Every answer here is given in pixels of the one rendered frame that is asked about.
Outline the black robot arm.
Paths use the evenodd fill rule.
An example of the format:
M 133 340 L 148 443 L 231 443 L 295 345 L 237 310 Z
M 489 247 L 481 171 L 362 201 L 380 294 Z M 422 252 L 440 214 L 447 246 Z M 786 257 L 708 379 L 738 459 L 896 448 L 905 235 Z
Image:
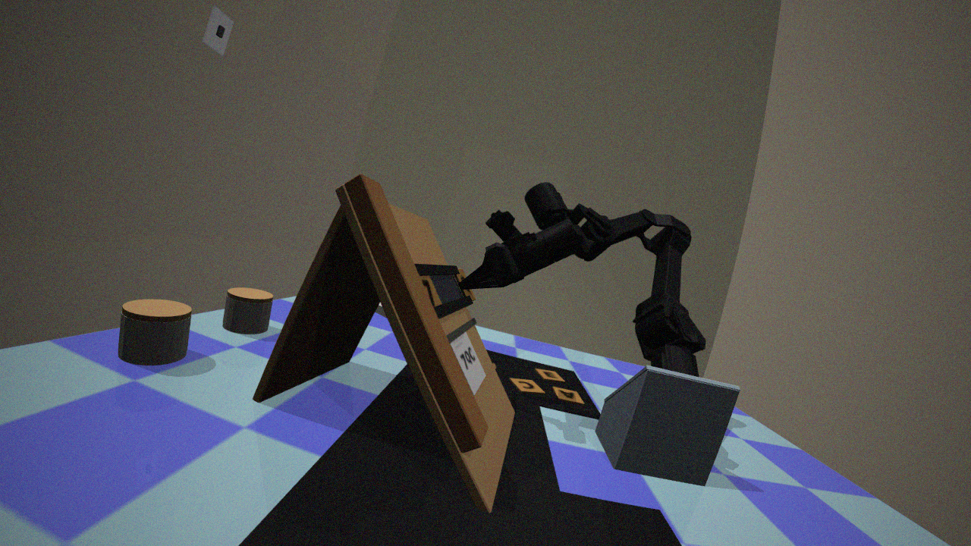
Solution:
M 644 359 L 652 367 L 699 378 L 694 353 L 706 349 L 706 339 L 680 303 L 682 255 L 689 248 L 690 229 L 673 215 L 642 210 L 609 220 L 583 205 L 568 209 L 554 184 L 537 184 L 525 193 L 525 204 L 541 229 L 554 262 L 575 255 L 591 262 L 612 244 L 631 237 L 642 240 L 655 253 L 651 297 L 636 306 L 636 337 Z M 485 223 L 509 249 L 529 237 L 514 226 L 514 216 L 498 210 Z M 586 219 L 580 227 L 580 221 Z M 644 232 L 651 226 L 665 227 L 650 240 Z

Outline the white paper ticket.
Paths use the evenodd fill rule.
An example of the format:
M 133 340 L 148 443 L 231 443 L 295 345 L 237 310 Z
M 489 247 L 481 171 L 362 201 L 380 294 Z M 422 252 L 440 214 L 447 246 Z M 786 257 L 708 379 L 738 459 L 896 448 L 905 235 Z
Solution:
M 450 342 L 452 353 L 457 357 L 459 366 L 464 371 L 464 377 L 466 378 L 467 384 L 470 387 L 473 395 L 475 395 L 476 390 L 481 386 L 483 378 L 486 377 L 485 371 L 483 371 L 482 364 L 479 362 L 478 357 L 474 347 L 472 346 L 470 339 L 466 332 L 459 335 L 457 339 Z

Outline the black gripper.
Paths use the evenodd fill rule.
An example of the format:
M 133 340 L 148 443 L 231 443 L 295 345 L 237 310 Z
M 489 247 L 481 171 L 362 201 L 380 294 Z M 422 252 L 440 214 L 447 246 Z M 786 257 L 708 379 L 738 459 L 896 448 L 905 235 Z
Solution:
M 530 233 L 529 237 L 510 249 L 496 242 L 486 246 L 485 251 L 482 265 L 459 282 L 459 289 L 506 287 L 555 263 L 540 231 Z

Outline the grey cylindrical container with tan lid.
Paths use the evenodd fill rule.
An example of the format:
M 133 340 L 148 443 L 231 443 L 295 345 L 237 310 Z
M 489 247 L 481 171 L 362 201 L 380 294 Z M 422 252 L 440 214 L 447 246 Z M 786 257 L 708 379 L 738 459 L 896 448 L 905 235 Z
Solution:
M 258 334 L 268 331 L 273 295 L 264 290 L 236 287 L 228 290 L 223 329 L 233 333 Z
M 179 362 L 187 355 L 191 313 L 191 307 L 172 300 L 124 303 L 119 325 L 119 359 L 143 366 Z

